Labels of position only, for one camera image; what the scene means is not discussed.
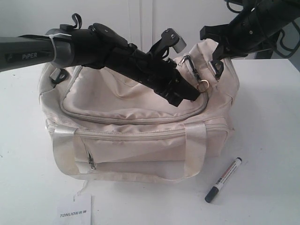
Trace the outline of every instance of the price tag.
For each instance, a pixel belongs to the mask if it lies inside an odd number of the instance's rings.
[[[91,195],[68,195],[61,199],[53,225],[90,225]]]

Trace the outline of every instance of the bag handle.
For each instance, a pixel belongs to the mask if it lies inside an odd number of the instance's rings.
[[[137,181],[146,183],[178,183],[186,178],[197,175],[203,165],[206,153],[206,127],[203,121],[185,124],[186,159],[184,175],[170,180],[157,175],[135,172],[101,172],[80,173],[75,162],[73,136],[77,129],[57,126],[53,134],[53,154],[56,165],[64,174],[80,180],[114,180]]]

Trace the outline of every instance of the black marker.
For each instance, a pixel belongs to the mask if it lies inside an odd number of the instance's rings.
[[[212,187],[209,193],[205,197],[205,201],[210,203],[217,193],[221,190],[225,182],[228,178],[236,171],[238,166],[242,163],[242,159],[240,157],[236,158],[233,163],[231,163],[230,167],[225,171],[225,173],[220,177],[217,183]]]

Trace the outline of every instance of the white bag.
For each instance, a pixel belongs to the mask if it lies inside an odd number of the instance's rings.
[[[239,80],[230,59],[222,60],[224,72],[215,79],[209,62],[216,47],[208,39],[189,52],[210,88],[179,107],[108,68],[70,67],[70,76],[54,86],[49,77],[60,69],[46,64],[39,97],[59,169],[82,180],[175,183],[197,175],[233,130],[228,112]],[[186,62],[177,69],[197,86]]]

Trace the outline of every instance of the metal ring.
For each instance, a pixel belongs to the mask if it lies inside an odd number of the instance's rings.
[[[200,91],[200,90],[199,90],[199,86],[200,86],[200,83],[201,83],[201,82],[206,82],[206,83],[207,83],[207,87],[206,87],[206,89],[205,89],[204,91]],[[201,81],[197,84],[197,89],[198,89],[198,91],[199,91],[200,93],[206,92],[209,88],[210,88],[210,83],[209,83],[207,80],[201,80]]]

